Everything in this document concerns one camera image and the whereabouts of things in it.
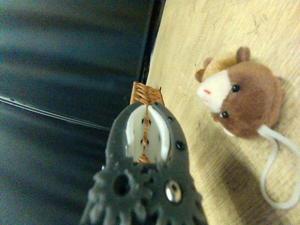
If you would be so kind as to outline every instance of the white string tail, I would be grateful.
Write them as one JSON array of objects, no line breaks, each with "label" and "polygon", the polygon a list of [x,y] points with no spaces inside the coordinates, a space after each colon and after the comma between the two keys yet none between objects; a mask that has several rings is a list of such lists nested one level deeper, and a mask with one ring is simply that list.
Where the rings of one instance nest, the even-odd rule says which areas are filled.
[{"label": "white string tail", "polygon": [[[297,202],[300,199],[300,150],[297,148],[297,146],[292,143],[289,139],[287,139],[286,137],[282,136],[280,133],[268,128],[266,125],[262,125],[259,129],[258,129],[258,133],[265,137],[266,139],[269,140],[269,142],[272,145],[273,151],[270,154],[270,157],[266,163],[265,168],[262,171],[262,176],[261,176],[261,191],[262,191],[262,195],[263,197],[266,199],[266,201],[273,206],[274,208],[277,209],[282,209],[282,210],[287,210],[292,208],[293,206],[295,206],[297,204]],[[266,182],[266,178],[267,178],[267,174],[269,172],[269,169],[271,167],[271,165],[273,164],[276,155],[278,153],[278,145],[276,143],[276,140],[282,142],[284,145],[286,145],[290,150],[292,150],[292,152],[297,156],[298,159],[298,174],[297,174],[297,179],[296,179],[296,187],[294,189],[294,192],[291,196],[291,198],[286,201],[286,202],[275,202],[272,199],[269,198],[269,196],[267,195],[266,192],[266,187],[265,187],[265,182]]]}]

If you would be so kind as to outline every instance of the mouse nose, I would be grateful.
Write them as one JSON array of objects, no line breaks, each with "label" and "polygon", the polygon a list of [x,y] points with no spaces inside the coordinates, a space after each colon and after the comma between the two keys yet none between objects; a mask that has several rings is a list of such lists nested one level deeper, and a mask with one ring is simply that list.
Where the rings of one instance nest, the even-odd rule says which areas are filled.
[{"label": "mouse nose", "polygon": [[208,93],[210,95],[210,91],[209,90],[204,90],[204,92]]}]

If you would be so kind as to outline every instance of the mouse ear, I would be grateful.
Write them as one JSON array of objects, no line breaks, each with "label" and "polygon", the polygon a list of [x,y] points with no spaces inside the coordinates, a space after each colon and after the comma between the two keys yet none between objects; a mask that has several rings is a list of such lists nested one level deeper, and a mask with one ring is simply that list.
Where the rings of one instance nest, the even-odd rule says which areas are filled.
[{"label": "mouse ear", "polygon": [[204,62],[203,62],[203,68],[204,68],[204,69],[200,69],[200,70],[198,70],[198,71],[196,72],[195,78],[196,78],[196,80],[197,80],[198,82],[200,82],[200,83],[202,82],[202,77],[203,77],[203,75],[204,75],[205,69],[206,69],[206,67],[210,64],[211,61],[212,61],[212,58],[211,58],[211,57],[206,58],[206,59],[204,60]]},{"label": "mouse ear", "polygon": [[200,70],[198,70],[197,72],[196,72],[196,74],[195,74],[195,78],[196,78],[196,80],[198,81],[198,82],[202,82],[202,77],[203,77],[203,75],[204,75],[204,71],[205,71],[205,69],[200,69]]},{"label": "mouse ear", "polygon": [[236,52],[236,61],[247,62],[250,60],[250,49],[248,47],[240,47]]}]

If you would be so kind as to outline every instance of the light wood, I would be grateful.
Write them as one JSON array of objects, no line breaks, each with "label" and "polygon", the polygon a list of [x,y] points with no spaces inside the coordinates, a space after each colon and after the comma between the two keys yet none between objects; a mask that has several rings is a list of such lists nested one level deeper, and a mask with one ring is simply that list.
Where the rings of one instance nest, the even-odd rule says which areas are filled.
[{"label": "light wood", "polygon": [[[271,153],[269,143],[227,136],[195,95],[194,74],[204,59],[240,46],[248,46],[252,59],[280,77],[283,106],[274,129],[300,146],[298,0],[167,0],[147,85],[161,87],[165,106],[182,126],[210,225],[299,225],[300,204],[276,210],[261,194],[259,178]],[[285,201],[298,163],[289,149],[279,146],[267,192]]]}]

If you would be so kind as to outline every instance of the toy mouse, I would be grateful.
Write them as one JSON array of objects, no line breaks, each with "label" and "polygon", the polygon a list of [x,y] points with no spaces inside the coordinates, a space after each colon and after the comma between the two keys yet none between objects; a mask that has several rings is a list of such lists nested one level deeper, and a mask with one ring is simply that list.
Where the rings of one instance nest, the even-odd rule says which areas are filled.
[{"label": "toy mouse", "polygon": [[293,207],[300,199],[300,166],[296,188],[290,200],[278,203],[265,190],[267,173],[274,162],[281,141],[298,157],[300,151],[290,140],[271,128],[277,122],[282,91],[279,80],[263,64],[250,61],[250,50],[241,47],[204,61],[204,69],[196,72],[200,82],[196,95],[208,107],[214,121],[220,122],[230,136],[252,138],[261,135],[269,140],[273,152],[261,176],[262,195],[278,209]]}]

